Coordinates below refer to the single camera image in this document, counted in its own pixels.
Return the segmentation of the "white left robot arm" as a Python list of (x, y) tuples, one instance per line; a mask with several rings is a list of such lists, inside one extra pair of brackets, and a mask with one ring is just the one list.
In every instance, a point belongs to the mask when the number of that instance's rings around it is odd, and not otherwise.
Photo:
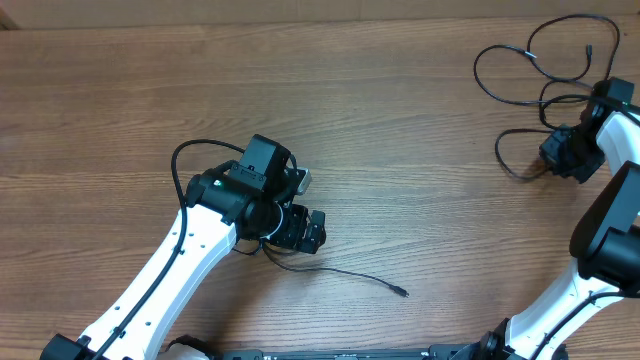
[(154, 359), (204, 278), (241, 239), (314, 254), (325, 215), (296, 205), (311, 182), (281, 144), (254, 135), (240, 160), (194, 176), (177, 189), (170, 232), (129, 287), (76, 340), (55, 335), (44, 359)]

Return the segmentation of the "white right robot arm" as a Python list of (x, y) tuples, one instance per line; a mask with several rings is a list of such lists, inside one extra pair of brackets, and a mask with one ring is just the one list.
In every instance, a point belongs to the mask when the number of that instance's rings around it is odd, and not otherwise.
[(639, 295), (639, 109), (632, 83), (594, 85), (574, 127), (548, 130), (539, 155), (563, 178), (586, 182), (603, 163), (612, 178), (576, 225), (566, 270), (525, 310), (457, 359), (565, 359), (565, 341), (605, 307)]

